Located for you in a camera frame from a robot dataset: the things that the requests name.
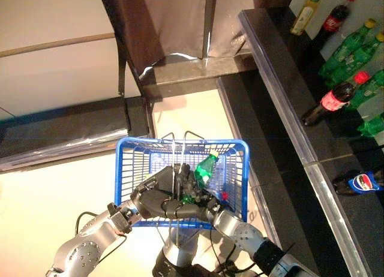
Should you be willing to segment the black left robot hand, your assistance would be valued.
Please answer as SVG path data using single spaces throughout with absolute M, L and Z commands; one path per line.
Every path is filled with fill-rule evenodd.
M 130 200 L 143 219 L 176 218 L 175 210 L 180 202 L 172 193 L 173 174 L 173 168 L 166 166 L 135 187 Z

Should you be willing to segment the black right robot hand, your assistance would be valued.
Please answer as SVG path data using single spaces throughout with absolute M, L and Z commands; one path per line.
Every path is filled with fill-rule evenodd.
M 174 166 L 173 190 L 161 202 L 161 210 L 168 219 L 197 218 L 211 222 L 228 205 L 208 190 L 198 186 L 194 172 L 188 164 Z

